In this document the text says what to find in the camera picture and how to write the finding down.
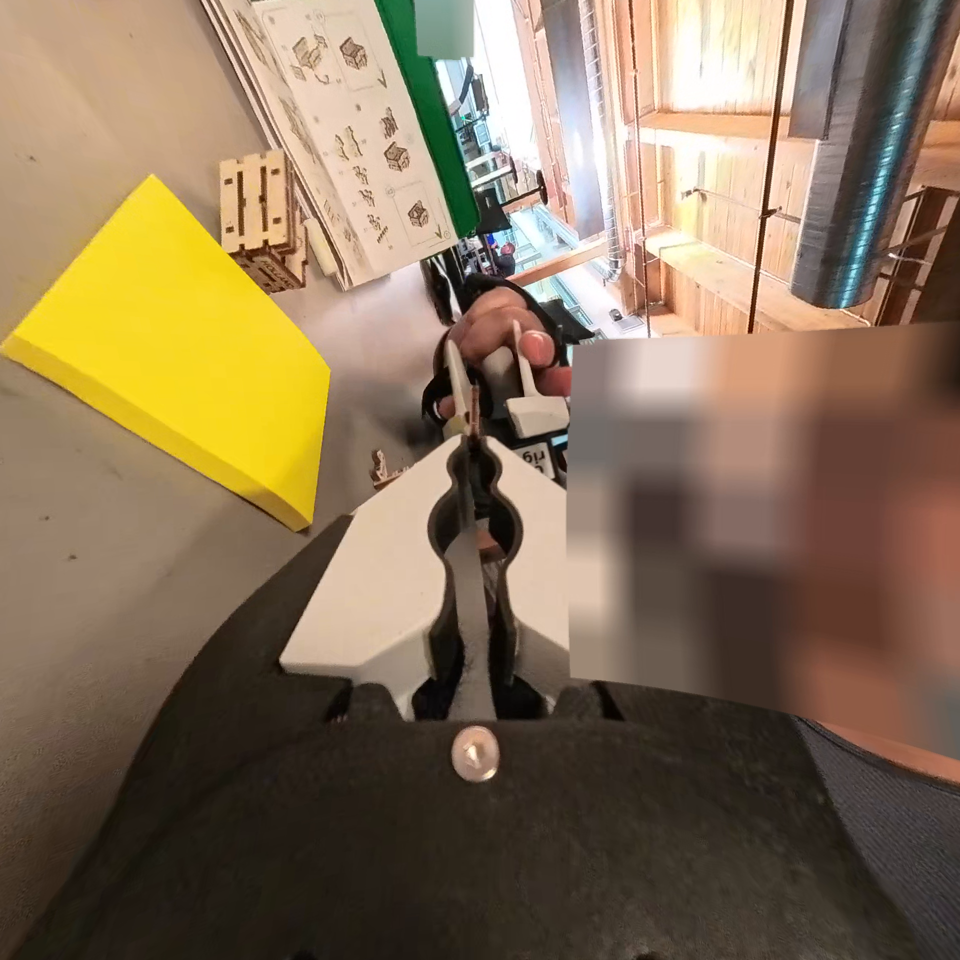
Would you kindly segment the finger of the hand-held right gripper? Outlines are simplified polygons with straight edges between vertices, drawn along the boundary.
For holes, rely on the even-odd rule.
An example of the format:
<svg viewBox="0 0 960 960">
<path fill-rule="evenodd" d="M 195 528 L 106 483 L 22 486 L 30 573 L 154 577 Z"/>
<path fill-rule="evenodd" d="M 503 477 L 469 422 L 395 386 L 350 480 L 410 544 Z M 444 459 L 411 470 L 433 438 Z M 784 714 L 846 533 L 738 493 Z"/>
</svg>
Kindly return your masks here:
<svg viewBox="0 0 960 960">
<path fill-rule="evenodd" d="M 448 339 L 444 347 L 446 370 L 450 380 L 450 399 L 452 414 L 443 427 L 444 437 L 466 436 L 466 410 L 470 394 L 470 380 L 467 367 L 456 342 Z"/>
<path fill-rule="evenodd" d="M 505 406 L 517 438 L 522 440 L 565 432 L 570 426 L 570 401 L 538 389 L 533 368 L 521 348 L 522 328 L 512 323 L 513 355 L 518 386 L 506 398 Z"/>
</svg>

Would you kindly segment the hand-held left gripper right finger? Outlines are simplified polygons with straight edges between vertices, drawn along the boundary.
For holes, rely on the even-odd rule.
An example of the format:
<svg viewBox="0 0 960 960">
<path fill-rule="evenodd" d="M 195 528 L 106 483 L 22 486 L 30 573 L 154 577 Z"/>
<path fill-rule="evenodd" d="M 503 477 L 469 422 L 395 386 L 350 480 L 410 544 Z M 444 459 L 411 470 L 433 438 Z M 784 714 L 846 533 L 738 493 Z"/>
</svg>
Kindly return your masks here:
<svg viewBox="0 0 960 960">
<path fill-rule="evenodd" d="M 488 526 L 505 558 L 488 666 L 499 714 L 549 714 L 570 683 L 567 492 L 496 438 L 481 441 Z"/>
</svg>

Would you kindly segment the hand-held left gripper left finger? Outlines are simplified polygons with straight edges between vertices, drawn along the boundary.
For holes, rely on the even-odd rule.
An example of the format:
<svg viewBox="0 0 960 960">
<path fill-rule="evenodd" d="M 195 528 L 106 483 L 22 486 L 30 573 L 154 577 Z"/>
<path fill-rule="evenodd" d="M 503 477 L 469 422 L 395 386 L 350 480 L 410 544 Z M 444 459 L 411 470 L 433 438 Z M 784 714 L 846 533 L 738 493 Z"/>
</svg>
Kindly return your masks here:
<svg viewBox="0 0 960 960">
<path fill-rule="evenodd" d="M 359 507 L 279 664 L 384 687 L 405 719 L 450 718 L 470 622 L 472 447 L 456 435 Z"/>
</svg>

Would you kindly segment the person's right hand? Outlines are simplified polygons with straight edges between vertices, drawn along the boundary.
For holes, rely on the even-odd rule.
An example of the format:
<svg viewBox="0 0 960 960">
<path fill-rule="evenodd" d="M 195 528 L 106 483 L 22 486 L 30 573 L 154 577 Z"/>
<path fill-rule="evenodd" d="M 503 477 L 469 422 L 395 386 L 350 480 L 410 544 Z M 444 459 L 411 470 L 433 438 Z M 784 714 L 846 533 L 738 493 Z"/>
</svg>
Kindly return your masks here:
<svg viewBox="0 0 960 960">
<path fill-rule="evenodd" d="M 447 343 L 457 346 L 465 366 L 477 370 L 499 351 L 513 353 L 519 348 L 542 395 L 570 398 L 572 371 L 561 330 L 546 309 L 522 288 L 495 285 L 475 296 L 440 338 L 434 354 L 432 386 L 439 385 L 447 368 Z"/>
</svg>

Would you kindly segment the small pale wooden piece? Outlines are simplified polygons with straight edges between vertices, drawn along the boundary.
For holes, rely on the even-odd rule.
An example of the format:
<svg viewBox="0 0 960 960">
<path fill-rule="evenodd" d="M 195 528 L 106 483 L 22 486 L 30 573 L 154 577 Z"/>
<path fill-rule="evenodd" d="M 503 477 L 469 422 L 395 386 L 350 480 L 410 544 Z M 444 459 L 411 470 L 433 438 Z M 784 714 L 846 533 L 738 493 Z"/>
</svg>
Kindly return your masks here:
<svg viewBox="0 0 960 960">
<path fill-rule="evenodd" d="M 386 489 L 411 469 L 412 467 L 410 465 L 391 469 L 383 450 L 374 449 L 370 452 L 370 469 L 368 475 L 371 486 L 375 492 Z"/>
</svg>

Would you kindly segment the instruction booklet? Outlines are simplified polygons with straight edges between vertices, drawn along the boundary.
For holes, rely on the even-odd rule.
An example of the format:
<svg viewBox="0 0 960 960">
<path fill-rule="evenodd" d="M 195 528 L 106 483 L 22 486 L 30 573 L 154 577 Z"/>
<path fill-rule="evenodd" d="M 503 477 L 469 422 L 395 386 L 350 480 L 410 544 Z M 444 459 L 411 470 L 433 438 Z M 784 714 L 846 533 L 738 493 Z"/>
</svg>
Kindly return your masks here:
<svg viewBox="0 0 960 960">
<path fill-rule="evenodd" d="M 343 291 L 461 240 L 375 1 L 199 5 Z"/>
</svg>

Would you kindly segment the green plastic bin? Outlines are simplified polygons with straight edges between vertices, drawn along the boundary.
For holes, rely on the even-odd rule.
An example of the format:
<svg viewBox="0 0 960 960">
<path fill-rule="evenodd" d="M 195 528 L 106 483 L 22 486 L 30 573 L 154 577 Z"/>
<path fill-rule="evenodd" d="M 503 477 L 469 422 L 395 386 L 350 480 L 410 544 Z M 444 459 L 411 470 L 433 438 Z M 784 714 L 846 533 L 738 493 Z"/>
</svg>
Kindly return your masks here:
<svg viewBox="0 0 960 960">
<path fill-rule="evenodd" d="M 453 231 L 458 238 L 466 238 L 479 226 L 479 210 L 434 63 L 417 52 L 414 3 L 376 1 L 375 5 L 436 169 Z"/>
</svg>

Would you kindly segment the small wooden crate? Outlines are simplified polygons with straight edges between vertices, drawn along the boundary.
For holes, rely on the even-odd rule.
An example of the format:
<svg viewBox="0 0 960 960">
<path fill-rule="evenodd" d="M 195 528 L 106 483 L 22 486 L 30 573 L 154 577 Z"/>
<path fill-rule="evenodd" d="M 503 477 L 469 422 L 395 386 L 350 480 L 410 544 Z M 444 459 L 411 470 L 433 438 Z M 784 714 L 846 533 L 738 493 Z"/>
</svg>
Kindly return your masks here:
<svg viewBox="0 0 960 960">
<path fill-rule="evenodd" d="M 283 150 L 220 163 L 221 246 L 263 292 L 306 286 L 307 232 Z"/>
</svg>

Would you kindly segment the yellow foam pad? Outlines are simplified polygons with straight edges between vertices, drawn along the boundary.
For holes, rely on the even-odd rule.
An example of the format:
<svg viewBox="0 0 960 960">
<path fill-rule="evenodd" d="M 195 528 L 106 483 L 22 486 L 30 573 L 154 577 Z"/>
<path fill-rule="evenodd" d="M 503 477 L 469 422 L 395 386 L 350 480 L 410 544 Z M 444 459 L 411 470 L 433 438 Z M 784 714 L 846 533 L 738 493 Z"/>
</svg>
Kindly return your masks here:
<svg viewBox="0 0 960 960">
<path fill-rule="evenodd" d="M 2 354 L 291 531 L 312 524 L 330 366 L 157 176 Z"/>
</svg>

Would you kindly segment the person's torso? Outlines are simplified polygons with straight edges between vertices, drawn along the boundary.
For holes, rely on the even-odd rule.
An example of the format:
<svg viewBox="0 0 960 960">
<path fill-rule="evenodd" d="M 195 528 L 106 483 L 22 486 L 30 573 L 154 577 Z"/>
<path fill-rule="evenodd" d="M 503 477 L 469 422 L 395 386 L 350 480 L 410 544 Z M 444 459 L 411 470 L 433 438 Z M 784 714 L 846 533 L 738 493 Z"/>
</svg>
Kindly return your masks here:
<svg viewBox="0 0 960 960">
<path fill-rule="evenodd" d="M 826 791 L 922 958 L 959 957 L 959 763 L 796 717 Z"/>
</svg>

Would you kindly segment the spiral metal duct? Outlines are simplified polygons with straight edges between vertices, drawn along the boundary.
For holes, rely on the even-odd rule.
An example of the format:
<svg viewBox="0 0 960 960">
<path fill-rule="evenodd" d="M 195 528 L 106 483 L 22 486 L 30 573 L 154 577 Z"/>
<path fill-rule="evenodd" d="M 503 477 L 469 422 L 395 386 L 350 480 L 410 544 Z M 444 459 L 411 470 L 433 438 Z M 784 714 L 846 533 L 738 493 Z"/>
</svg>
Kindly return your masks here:
<svg viewBox="0 0 960 960">
<path fill-rule="evenodd" d="M 807 2 L 789 136 L 814 141 L 791 295 L 865 304 L 958 37 L 956 1 Z"/>
</svg>

